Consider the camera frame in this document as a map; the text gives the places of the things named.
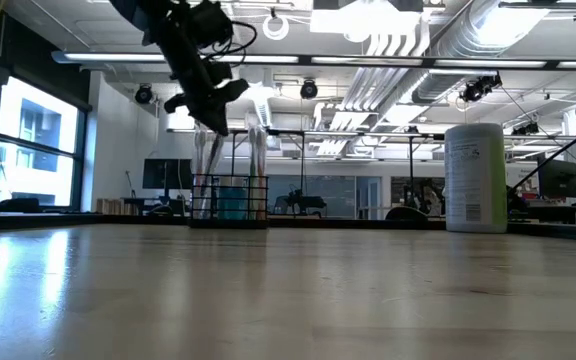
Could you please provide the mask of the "black office chair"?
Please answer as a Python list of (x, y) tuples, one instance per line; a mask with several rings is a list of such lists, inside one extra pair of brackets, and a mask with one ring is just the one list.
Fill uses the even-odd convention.
[(399, 222), (427, 222), (428, 217), (425, 213), (407, 206), (393, 207), (385, 216), (388, 221)]

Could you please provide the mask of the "green toothbrush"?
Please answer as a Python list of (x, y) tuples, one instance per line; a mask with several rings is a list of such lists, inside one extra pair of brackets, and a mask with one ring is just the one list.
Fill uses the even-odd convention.
[(217, 167), (223, 158), (223, 146), (225, 143), (225, 136), (217, 135), (214, 142), (213, 142), (213, 165), (212, 165), (212, 173), (215, 174)]

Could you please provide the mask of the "white wipes canister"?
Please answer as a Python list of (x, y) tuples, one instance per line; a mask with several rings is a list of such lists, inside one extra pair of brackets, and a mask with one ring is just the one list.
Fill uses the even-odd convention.
[(502, 127), (464, 124), (445, 133), (445, 221), (450, 232), (507, 231)]

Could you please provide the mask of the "black ceiling-mounted device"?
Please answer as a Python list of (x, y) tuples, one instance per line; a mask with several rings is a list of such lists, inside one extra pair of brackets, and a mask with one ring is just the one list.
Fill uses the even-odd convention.
[(465, 89), (460, 93), (459, 98), (466, 103), (478, 102), (501, 85), (502, 79), (499, 74), (482, 76), (475, 81), (468, 82)]

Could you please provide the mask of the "blue toothbrush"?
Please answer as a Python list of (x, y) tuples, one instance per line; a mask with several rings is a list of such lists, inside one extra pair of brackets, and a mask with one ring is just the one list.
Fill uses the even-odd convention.
[(193, 197), (192, 197), (192, 207), (193, 207), (193, 218), (199, 219), (202, 214), (204, 195), (203, 181), (204, 176), (204, 155), (205, 147), (207, 142), (207, 130), (202, 125), (197, 125), (194, 135), (194, 156), (193, 156)]

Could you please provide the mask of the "long ceiling light bar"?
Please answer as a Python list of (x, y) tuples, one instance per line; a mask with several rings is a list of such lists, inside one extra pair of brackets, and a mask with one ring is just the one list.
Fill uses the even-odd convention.
[[(77, 53), (54, 51), (59, 64), (123, 63), (163, 64), (156, 53)], [(438, 58), (410, 56), (329, 56), (329, 55), (224, 55), (218, 62), (246, 65), (295, 65), (330, 67), (393, 67), (441, 69), (492, 69), (512, 71), (576, 71), (576, 59), (511, 59), (511, 58)]]

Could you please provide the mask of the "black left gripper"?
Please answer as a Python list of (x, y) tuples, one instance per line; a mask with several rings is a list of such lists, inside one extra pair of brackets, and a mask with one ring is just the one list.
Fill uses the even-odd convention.
[(189, 31), (189, 12), (144, 12), (143, 42), (156, 44), (171, 69), (171, 78), (178, 81), (182, 92), (164, 103), (167, 112), (185, 107), (196, 121), (213, 132), (227, 136), (226, 104), (236, 100), (248, 88), (243, 79), (232, 78), (231, 67), (217, 62), (230, 55), (232, 37), (223, 45), (214, 43), (200, 49)]

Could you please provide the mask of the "white poster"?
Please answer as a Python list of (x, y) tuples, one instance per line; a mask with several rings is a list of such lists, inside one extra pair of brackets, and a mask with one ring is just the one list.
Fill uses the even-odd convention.
[[(506, 185), (510, 188), (519, 183), (535, 167), (536, 162), (528, 163), (507, 163), (506, 164)], [(538, 174), (533, 174), (528, 180), (523, 182), (517, 189), (516, 193), (524, 199), (535, 199), (539, 194)]]

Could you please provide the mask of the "black computer monitor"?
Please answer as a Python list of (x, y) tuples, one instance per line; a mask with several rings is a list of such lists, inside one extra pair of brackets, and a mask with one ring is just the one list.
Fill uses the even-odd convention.
[(547, 198), (576, 198), (576, 164), (545, 160), (538, 163), (539, 194)]
[(193, 174), (190, 159), (146, 159), (142, 187), (144, 189), (191, 189)]

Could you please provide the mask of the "large window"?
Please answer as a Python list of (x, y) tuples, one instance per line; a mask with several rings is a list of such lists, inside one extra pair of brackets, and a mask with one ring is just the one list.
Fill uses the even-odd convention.
[(73, 205), (85, 114), (22, 80), (0, 85), (0, 202)]

